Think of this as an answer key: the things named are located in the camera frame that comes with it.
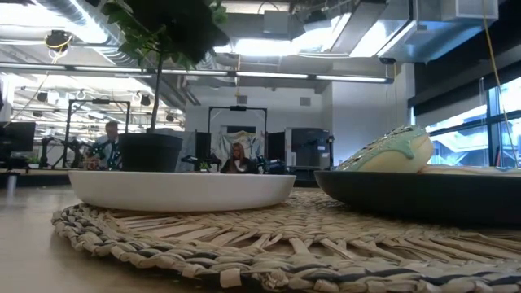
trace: wooden table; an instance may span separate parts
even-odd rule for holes
[[[52,212],[78,203],[70,186],[0,190],[1,292],[218,292],[200,282],[74,251],[54,234]]]

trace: dark bowl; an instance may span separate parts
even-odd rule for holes
[[[122,171],[172,173],[182,139],[157,133],[125,133],[120,135],[118,147]]]
[[[450,225],[521,225],[521,177],[342,171],[315,177],[330,197],[363,212]]]

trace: woven placemat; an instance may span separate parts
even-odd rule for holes
[[[53,215],[77,250],[224,288],[317,292],[518,292],[521,233],[364,216],[322,192],[271,208],[150,213],[80,204]]]

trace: potted plant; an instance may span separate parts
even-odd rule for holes
[[[32,155],[27,158],[27,163],[30,168],[39,168],[40,167],[40,159],[36,155]]]
[[[221,0],[110,0],[101,12],[117,24],[126,42],[119,48],[138,60],[156,61],[157,81],[151,127],[147,133],[120,136],[123,171],[174,172],[182,139],[155,133],[160,80],[165,61],[193,68],[214,46],[230,39],[217,27],[226,21]]]

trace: white shallow bowl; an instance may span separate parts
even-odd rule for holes
[[[282,202],[295,176],[70,171],[76,196],[104,208],[147,212],[212,212]]]

